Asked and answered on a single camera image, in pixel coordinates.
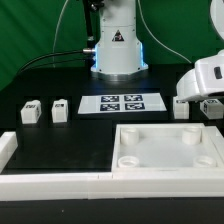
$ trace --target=black pole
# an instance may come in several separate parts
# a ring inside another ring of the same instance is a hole
[[[86,32],[87,32],[87,47],[88,48],[95,48],[95,39],[93,36],[93,29],[90,17],[90,9],[89,9],[89,2],[88,0],[83,0],[84,6],[84,14],[85,14],[85,21],[86,21]],[[93,66],[93,60],[86,60],[85,67],[87,68],[88,74],[90,75],[90,69]]]
[[[88,0],[83,0],[83,6],[84,6],[84,13],[85,13],[85,20],[86,20],[87,47],[94,48],[95,40],[93,36],[93,29],[92,29]]]

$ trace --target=white robot part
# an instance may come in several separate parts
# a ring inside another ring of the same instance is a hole
[[[210,13],[217,32],[222,39],[224,39],[224,1],[213,0],[211,3]]]
[[[93,77],[126,81],[148,69],[136,37],[135,0],[105,0],[100,9],[101,39],[95,47]]]
[[[224,39],[224,1],[213,0],[211,18],[216,31]],[[224,50],[200,59],[177,84],[177,96],[182,101],[201,101],[224,97]]]

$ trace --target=black cable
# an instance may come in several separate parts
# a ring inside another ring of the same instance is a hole
[[[58,62],[49,62],[49,63],[40,64],[40,65],[36,65],[36,66],[32,66],[32,67],[26,68],[22,72],[25,72],[25,71],[31,70],[31,69],[35,69],[35,68],[40,68],[40,67],[47,66],[47,65],[52,65],[52,64],[61,64],[61,63],[67,63],[67,62],[73,62],[73,61],[86,61],[86,60],[92,60],[92,59],[91,58],[74,58],[74,59],[58,61]]]
[[[28,63],[26,63],[25,65],[23,65],[19,71],[17,72],[16,76],[21,74],[24,70],[26,70],[27,67],[29,67],[30,65],[34,64],[37,61],[41,61],[45,58],[51,58],[51,57],[58,57],[58,56],[64,56],[64,55],[71,55],[71,54],[80,54],[83,53],[83,50],[76,50],[76,51],[66,51],[66,52],[58,52],[58,53],[51,53],[51,54],[46,54],[46,55],[42,55],[40,57],[37,57],[31,61],[29,61]]]

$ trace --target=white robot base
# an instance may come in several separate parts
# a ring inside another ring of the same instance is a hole
[[[143,45],[136,37],[135,0],[104,1],[100,9],[101,38],[95,47],[92,76],[127,81],[147,74]]]

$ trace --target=blue light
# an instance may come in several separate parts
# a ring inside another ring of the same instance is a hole
[[[145,63],[144,63],[144,58],[143,58],[143,45],[141,44],[141,65],[142,67],[144,67]]]
[[[95,67],[98,68],[98,47],[95,46]]]

